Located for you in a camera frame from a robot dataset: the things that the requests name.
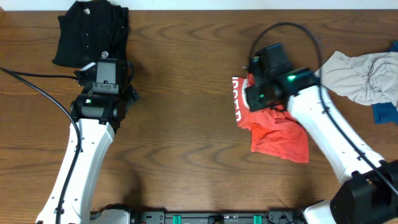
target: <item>black t-shirt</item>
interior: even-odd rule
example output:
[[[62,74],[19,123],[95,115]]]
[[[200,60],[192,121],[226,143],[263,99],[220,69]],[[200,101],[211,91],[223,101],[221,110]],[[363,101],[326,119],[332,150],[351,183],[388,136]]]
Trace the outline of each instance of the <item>black t-shirt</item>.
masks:
[[[76,1],[58,16],[61,38],[52,62],[81,68],[100,57],[126,60],[128,14],[128,8],[106,0]]]

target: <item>wood grain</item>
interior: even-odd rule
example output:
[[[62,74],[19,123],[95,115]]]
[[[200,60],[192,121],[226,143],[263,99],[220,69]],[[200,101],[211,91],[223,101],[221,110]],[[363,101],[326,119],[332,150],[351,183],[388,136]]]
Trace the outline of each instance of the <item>wood grain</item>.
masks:
[[[72,74],[51,63],[64,12],[7,12],[0,24],[0,66]],[[131,11],[127,55],[141,99],[130,109],[103,162],[93,201],[134,208],[266,210],[331,199],[336,177],[310,140],[310,163],[250,152],[237,128],[232,76],[244,76],[249,47],[275,22],[306,25],[325,56],[382,52],[398,38],[396,11]],[[271,32],[297,67],[317,69],[298,30]],[[0,223],[33,223],[46,203],[67,146],[61,111],[5,73],[0,82]],[[81,91],[71,80],[28,78],[68,106]],[[333,100],[359,135],[388,161],[398,157],[397,126],[375,125],[371,108]]]

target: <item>black mount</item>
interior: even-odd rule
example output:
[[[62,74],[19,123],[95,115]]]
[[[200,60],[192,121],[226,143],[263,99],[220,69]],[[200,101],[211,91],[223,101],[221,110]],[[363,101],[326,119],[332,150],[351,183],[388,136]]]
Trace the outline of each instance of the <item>black mount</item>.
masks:
[[[398,188],[398,161],[380,163],[377,169]],[[330,210],[338,224],[385,223],[398,217],[398,198],[376,171],[353,172],[331,200]]]
[[[128,68],[132,68],[130,77]],[[120,122],[126,117],[128,108],[139,99],[130,81],[134,67],[125,60],[101,58],[75,71],[83,91],[71,104],[74,122],[80,118],[98,119],[100,124],[110,123],[115,133]]]
[[[250,59],[248,73],[254,76],[254,85],[246,88],[246,100],[251,112],[287,106],[291,95],[316,85],[318,78],[307,68],[293,70],[281,43],[268,46]]]

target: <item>blue cloth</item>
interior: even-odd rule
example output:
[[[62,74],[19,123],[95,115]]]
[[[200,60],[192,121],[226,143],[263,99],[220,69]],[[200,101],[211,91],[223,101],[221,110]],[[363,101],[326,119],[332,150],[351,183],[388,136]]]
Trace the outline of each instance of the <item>blue cloth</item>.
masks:
[[[388,52],[398,52],[398,41],[392,43]],[[392,103],[377,103],[372,105],[374,122],[376,124],[384,124],[395,122],[398,124],[398,111]]]

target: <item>logo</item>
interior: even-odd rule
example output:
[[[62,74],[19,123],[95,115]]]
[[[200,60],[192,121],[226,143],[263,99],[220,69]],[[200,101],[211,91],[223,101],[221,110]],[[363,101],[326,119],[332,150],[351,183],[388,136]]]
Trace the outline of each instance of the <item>logo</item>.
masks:
[[[108,55],[109,55],[109,53],[104,51],[104,52],[102,52],[101,57],[106,58],[106,57],[108,57]]]
[[[90,9],[89,8],[83,9],[83,12],[85,12],[85,14],[87,14],[87,15],[90,15]]]
[[[246,91],[248,80],[246,78],[232,77],[234,105],[236,121],[239,127],[243,127],[247,123],[244,118],[250,117],[248,102],[246,101]]]

